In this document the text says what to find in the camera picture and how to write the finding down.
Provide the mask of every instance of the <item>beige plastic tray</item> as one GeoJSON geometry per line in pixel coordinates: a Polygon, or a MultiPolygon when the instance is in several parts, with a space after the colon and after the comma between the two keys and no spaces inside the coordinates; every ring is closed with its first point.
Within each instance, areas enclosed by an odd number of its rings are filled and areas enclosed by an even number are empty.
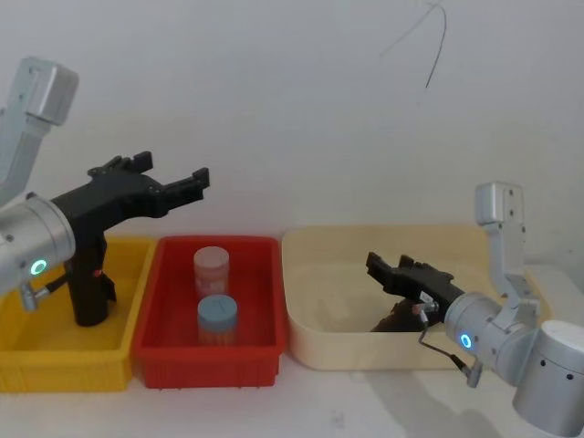
{"type": "MultiPolygon", "coordinates": [[[[317,370],[428,370],[452,363],[421,347],[418,333],[370,333],[401,298],[367,275],[369,251],[396,266],[401,254],[454,275],[465,291],[498,299],[488,276],[488,243],[470,225],[310,226],[288,232],[282,244],[290,350],[317,370]]],[[[537,285],[527,279],[535,292],[537,285]]],[[[542,301],[542,319],[549,319],[542,301]]],[[[443,325],[431,328],[432,344],[470,360],[443,325]]]]}

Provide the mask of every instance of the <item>metal bracket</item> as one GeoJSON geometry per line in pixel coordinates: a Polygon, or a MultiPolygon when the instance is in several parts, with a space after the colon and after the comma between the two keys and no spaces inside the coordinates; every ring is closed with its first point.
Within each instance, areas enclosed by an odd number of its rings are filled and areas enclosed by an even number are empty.
{"type": "Polygon", "coordinates": [[[20,299],[23,307],[28,312],[37,310],[38,301],[48,297],[50,294],[51,292],[46,287],[35,290],[28,281],[20,285],[20,299]]]}
{"type": "Polygon", "coordinates": [[[476,388],[478,382],[481,380],[481,375],[483,374],[483,362],[478,358],[474,358],[474,363],[471,368],[465,370],[464,375],[466,376],[466,386],[469,388],[476,388]]]}
{"type": "Polygon", "coordinates": [[[59,64],[21,61],[0,109],[0,206],[25,190],[40,142],[67,118],[77,85],[78,75],[59,64]]]}
{"type": "Polygon", "coordinates": [[[527,283],[524,270],[523,191],[506,182],[481,184],[475,191],[476,221],[488,236],[490,276],[497,293],[506,298],[493,323],[502,330],[517,322],[534,327],[539,299],[527,283]]]}

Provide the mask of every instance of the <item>red plastic bin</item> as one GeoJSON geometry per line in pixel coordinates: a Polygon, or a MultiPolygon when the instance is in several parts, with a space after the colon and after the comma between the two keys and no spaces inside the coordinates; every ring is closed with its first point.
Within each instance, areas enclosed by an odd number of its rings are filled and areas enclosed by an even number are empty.
{"type": "Polygon", "coordinates": [[[272,386],[285,347],[278,242],[269,237],[178,236],[160,240],[133,342],[148,388],[272,386]],[[229,293],[237,301],[237,344],[199,346],[193,255],[229,252],[229,293]]]}

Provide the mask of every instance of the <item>white table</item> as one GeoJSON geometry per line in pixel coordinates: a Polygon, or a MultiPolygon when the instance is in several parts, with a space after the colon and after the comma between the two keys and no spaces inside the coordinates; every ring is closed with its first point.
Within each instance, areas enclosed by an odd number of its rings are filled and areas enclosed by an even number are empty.
{"type": "MultiPolygon", "coordinates": [[[[584,295],[556,269],[532,269],[556,318],[581,323],[584,295]]],[[[514,389],[486,373],[309,370],[288,356],[273,388],[0,397],[6,438],[503,438],[547,436],[513,410],[514,389]]]]}

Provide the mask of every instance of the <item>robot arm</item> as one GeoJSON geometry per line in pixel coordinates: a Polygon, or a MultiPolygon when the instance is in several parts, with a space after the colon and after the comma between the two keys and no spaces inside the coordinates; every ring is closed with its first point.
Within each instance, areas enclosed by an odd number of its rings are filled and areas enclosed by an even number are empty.
{"type": "Polygon", "coordinates": [[[523,196],[519,186],[501,182],[479,185],[476,219],[485,229],[490,250],[490,276],[503,306],[478,292],[465,293],[453,277],[402,257],[391,268],[370,254],[369,273],[383,290],[437,311],[446,335],[474,356],[472,367],[433,346],[456,363],[475,387],[483,367],[517,387],[513,405],[539,429],[577,436],[584,427],[584,328],[563,321],[537,327],[539,301],[523,268],[523,196]]]}
{"type": "MultiPolygon", "coordinates": [[[[16,74],[8,106],[0,111],[0,206],[26,187],[40,142],[51,125],[67,117],[78,85],[74,72],[53,62],[27,58],[16,74]]],[[[30,193],[0,212],[0,295],[20,287],[26,310],[68,283],[75,320],[94,326],[108,316],[115,285],[103,272],[103,233],[138,216],[162,217],[203,199],[209,171],[162,185],[143,175],[152,157],[115,157],[89,171],[91,181],[49,201],[30,193]],[[65,262],[66,274],[34,290],[29,281],[65,262]]]]}
{"type": "Polygon", "coordinates": [[[78,83],[77,73],[55,62],[21,61],[0,109],[0,207],[25,190],[40,142],[65,122],[78,83]]]}

